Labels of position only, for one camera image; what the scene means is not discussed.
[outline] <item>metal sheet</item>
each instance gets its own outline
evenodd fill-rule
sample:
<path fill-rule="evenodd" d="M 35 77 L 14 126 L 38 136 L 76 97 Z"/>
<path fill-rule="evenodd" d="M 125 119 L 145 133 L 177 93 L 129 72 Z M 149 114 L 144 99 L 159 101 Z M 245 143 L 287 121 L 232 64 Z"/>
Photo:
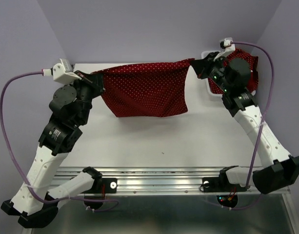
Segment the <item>metal sheet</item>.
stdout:
<path fill-rule="evenodd" d="M 293 234 L 281 195 L 263 197 L 244 211 L 214 207 L 213 196 L 121 197 L 110 212 L 86 211 L 80 202 L 70 202 L 56 219 L 32 234 Z M 257 199 L 240 196 L 239 206 Z"/>
<path fill-rule="evenodd" d="M 90 73 L 119 64 L 76 64 Z M 248 166 L 253 145 L 222 102 L 211 101 L 204 80 L 189 69 L 188 112 L 174 117 L 116 118 L 101 97 L 63 167 Z M 259 157 L 256 165 L 260 166 Z"/>

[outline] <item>cable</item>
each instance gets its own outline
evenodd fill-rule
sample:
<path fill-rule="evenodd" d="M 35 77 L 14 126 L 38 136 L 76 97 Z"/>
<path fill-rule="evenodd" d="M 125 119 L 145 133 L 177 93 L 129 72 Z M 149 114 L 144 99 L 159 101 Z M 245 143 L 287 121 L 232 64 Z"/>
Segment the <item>cable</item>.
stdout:
<path fill-rule="evenodd" d="M 242 41 L 233 41 L 232 44 L 249 45 L 249 46 L 253 46 L 253 47 L 256 47 L 256 48 L 260 49 L 261 51 L 263 51 L 266 54 L 266 56 L 267 56 L 267 58 L 268 58 L 268 60 L 270 61 L 270 64 L 271 64 L 271 85 L 270 85 L 270 91 L 269 91 L 269 95 L 268 95 L 266 107 L 264 109 L 264 112 L 262 113 L 262 119 L 261 119 L 261 124 L 260 124 L 260 127 L 259 127 L 258 137 L 257 137 L 256 143 L 255 143 L 255 147 L 254 147 L 252 158 L 251 158 L 251 163 L 250 163 L 250 167 L 249 167 L 249 173 L 248 173 L 248 177 L 247 177 L 247 181 L 246 181 L 246 188 L 248 188 L 250 177 L 251 177 L 251 173 L 252 173 L 252 170 L 253 170 L 253 164 L 255 163 L 255 159 L 256 159 L 256 155 L 257 155 L 259 143 L 260 143 L 260 140 L 261 140 L 262 129 L 263 129 L 263 124 L 262 123 L 264 122 L 266 113 L 268 111 L 268 108 L 270 107 L 271 98 L 272 98 L 272 94 L 273 94 L 273 88 L 274 88 L 274 65 L 273 65 L 273 61 L 271 59 L 270 54 L 266 50 L 264 50 L 262 47 L 260 47 L 258 45 L 255 45 L 255 44 L 252 44 L 252 43 L 242 42 Z"/>
<path fill-rule="evenodd" d="M 232 192 L 233 191 L 231 191 L 231 193 L 229 194 L 229 196 L 228 196 L 228 198 L 227 198 L 227 200 L 232 200 L 234 197 L 235 197 L 235 194 L 236 194 L 236 187 L 234 187 L 234 194 L 231 196 L 231 194 L 232 194 Z"/>
<path fill-rule="evenodd" d="M 234 187 L 234 189 L 231 190 L 231 192 L 229 193 L 228 197 L 230 197 L 233 192 L 234 192 L 234 194 L 236 193 L 236 187 Z"/>
<path fill-rule="evenodd" d="M 4 96 L 5 96 L 5 92 L 6 92 L 6 89 L 7 87 L 9 86 L 9 84 L 19 78 L 22 78 L 22 77 L 27 77 L 27 76 L 33 76 L 33 75 L 43 75 L 43 72 L 30 72 L 30 73 L 25 73 L 25 74 L 22 74 L 22 75 L 19 75 L 19 76 L 15 76 L 13 78 L 11 78 L 9 81 L 7 81 L 7 83 L 4 85 L 3 87 L 3 90 L 2 90 L 2 93 L 1 93 L 1 96 L 0 96 L 0 124 L 1 124 L 1 128 L 2 128 L 2 132 L 3 132 L 3 137 L 4 137 L 4 140 L 5 140 L 5 143 L 6 143 L 6 146 L 7 146 L 7 149 L 8 149 L 8 153 L 17 169 L 17 171 L 19 172 L 22 180 L 24 181 L 24 183 L 27 185 L 27 189 L 29 190 L 29 192 L 31 193 L 31 195 L 36 199 L 38 200 L 39 202 L 42 202 L 44 204 L 53 204 L 53 203 L 57 203 L 59 201 L 62 201 L 62 200 L 77 200 L 77 201 L 86 201 L 86 202 L 115 202 L 115 205 L 110 207 L 110 208 L 107 208 L 107 209 L 104 209 L 104 210 L 99 210 L 99 212 L 101 211 L 108 211 L 108 210 L 111 210 L 113 208 L 115 208 L 118 204 L 119 204 L 119 201 L 118 200 L 115 200 L 115 199 L 108 199 L 108 200 L 91 200 L 91 199 L 85 199 L 85 198 L 82 198 L 82 197 L 79 197 L 79 196 L 75 196 L 75 197 L 61 197 L 61 198 L 58 198 L 58 199 L 54 199 L 54 200 L 51 200 L 51 201 L 46 201 L 44 199 L 42 199 L 41 197 L 39 197 L 33 190 L 33 188 L 31 187 L 31 184 L 27 178 L 27 176 L 25 175 L 25 173 L 22 171 L 20 165 L 18 164 L 17 160 L 15 159 L 15 156 L 13 154 L 13 151 L 12 151 L 12 148 L 11 148 L 11 145 L 10 145 L 10 142 L 8 140 L 8 137 L 7 137 L 7 134 L 6 134 L 6 130 L 5 130 L 5 126 L 4 126 L 4 117 L 3 117 L 3 101 L 4 101 Z"/>

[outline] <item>robotic arm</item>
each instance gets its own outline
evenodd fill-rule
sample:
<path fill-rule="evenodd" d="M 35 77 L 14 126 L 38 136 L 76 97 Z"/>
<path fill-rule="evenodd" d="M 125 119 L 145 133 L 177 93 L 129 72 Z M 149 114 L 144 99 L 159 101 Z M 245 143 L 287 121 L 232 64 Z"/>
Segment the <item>robotic arm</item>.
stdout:
<path fill-rule="evenodd" d="M 255 97 L 246 85 L 250 79 L 249 64 L 240 58 L 231 60 L 226 66 L 227 55 L 235 50 L 231 38 L 221 42 L 221 53 L 210 53 L 206 58 L 191 62 L 198 78 L 211 79 L 223 91 L 222 101 L 231 116 L 242 126 L 253 144 L 256 143 L 262 114 Z M 278 141 L 263 122 L 258 147 L 262 166 L 249 178 L 249 185 L 255 186 L 262 194 L 268 194 L 295 183 L 299 175 L 299 156 L 293 157 Z M 203 178 L 200 187 L 203 192 L 229 192 L 237 188 L 246 191 L 245 185 L 249 168 L 231 166 L 220 171 L 218 177 Z"/>
<path fill-rule="evenodd" d="M 61 59 L 52 69 L 43 70 L 45 76 L 53 75 L 54 81 L 64 86 L 55 91 L 49 104 L 53 114 L 39 138 L 36 157 L 27 174 L 29 183 L 23 183 L 17 194 L 1 206 L 8 215 L 19 216 L 19 224 L 25 228 L 47 226 L 68 202 L 51 202 L 54 199 L 96 191 L 102 183 L 102 174 L 88 167 L 67 183 L 49 190 L 57 169 L 82 134 L 79 126 L 88 121 L 92 99 L 104 92 L 102 74 L 73 73 L 71 69 L 68 61 Z M 46 203 L 36 199 L 31 189 Z"/>
<path fill-rule="evenodd" d="M 253 144 L 256 143 L 261 122 L 261 112 L 255 97 L 247 90 L 250 79 L 249 64 L 235 58 L 227 64 L 226 56 L 235 50 L 231 39 L 220 45 L 221 53 L 210 53 L 206 58 L 191 62 L 198 78 L 210 78 L 223 90 L 225 108 L 242 126 Z M 65 197 L 73 197 L 89 191 L 101 194 L 101 185 L 108 179 L 94 168 L 85 168 L 67 183 L 49 190 L 52 179 L 62 161 L 73 149 L 82 134 L 79 129 L 88 121 L 92 99 L 104 92 L 102 74 L 86 74 L 72 71 L 67 60 L 61 59 L 52 69 L 43 70 L 45 76 L 53 76 L 54 81 L 64 86 L 55 91 L 49 107 L 53 114 L 45 126 L 37 148 L 36 157 L 28 172 L 27 179 L 17 194 L 4 201 L 1 209 L 8 215 L 19 216 L 19 224 L 24 228 L 43 228 L 56 216 L 58 210 L 68 202 Z M 299 156 L 293 157 L 277 140 L 264 122 L 258 154 L 262 166 L 250 174 L 249 185 L 261 193 L 268 194 L 295 182 L 299 175 Z M 218 177 L 204 177 L 200 187 L 204 193 L 228 193 L 245 187 L 249 168 L 231 166 L 223 168 Z"/>

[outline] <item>gray wall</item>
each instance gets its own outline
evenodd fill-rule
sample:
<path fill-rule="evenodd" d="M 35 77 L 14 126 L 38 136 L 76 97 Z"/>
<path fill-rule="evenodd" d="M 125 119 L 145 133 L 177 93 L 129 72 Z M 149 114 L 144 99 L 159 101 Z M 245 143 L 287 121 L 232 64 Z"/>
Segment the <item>gray wall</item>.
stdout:
<path fill-rule="evenodd" d="M 299 155 L 299 0 L 283 0 L 258 44 L 271 54 L 275 66 L 275 87 L 267 122 L 281 143 L 294 156 Z M 265 106 L 270 84 L 269 62 L 260 51 L 259 90 Z M 299 178 L 291 186 L 299 214 Z"/>
<path fill-rule="evenodd" d="M 64 53 L 36 0 L 0 0 L 0 92 L 8 79 L 51 67 Z M 4 114 L 13 150 L 27 172 L 39 136 L 50 117 L 47 108 L 56 84 L 34 76 L 15 81 L 6 92 Z M 0 130 L 0 205 L 22 183 Z M 0 234 L 19 233 L 15 217 L 0 210 Z"/>
<path fill-rule="evenodd" d="M 76 62 L 199 58 L 233 36 L 256 42 L 280 0 L 38 0 Z"/>

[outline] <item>polka dot cloth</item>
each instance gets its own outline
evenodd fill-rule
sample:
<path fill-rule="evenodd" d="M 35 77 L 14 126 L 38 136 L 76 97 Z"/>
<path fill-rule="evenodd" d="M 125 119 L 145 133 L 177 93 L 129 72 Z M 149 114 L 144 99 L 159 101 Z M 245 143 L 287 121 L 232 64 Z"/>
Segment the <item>polka dot cloth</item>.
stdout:
<path fill-rule="evenodd" d="M 102 98 L 117 117 L 185 113 L 185 79 L 191 60 L 131 64 L 98 71 L 104 74 Z"/>
<path fill-rule="evenodd" d="M 258 83 L 259 83 L 259 76 L 257 72 L 257 65 L 258 65 L 258 57 L 256 56 L 251 56 L 249 53 L 241 50 L 241 49 L 236 49 L 233 53 L 231 53 L 229 56 L 227 56 L 227 59 L 231 61 L 232 59 L 235 58 L 241 58 L 246 60 L 249 65 L 250 65 L 250 70 L 251 72 L 251 78 L 248 82 L 247 88 L 250 92 L 253 92 L 258 88 Z M 211 92 L 214 94 L 223 94 L 223 91 L 211 80 L 208 79 L 209 81 L 209 86 L 211 89 Z"/>

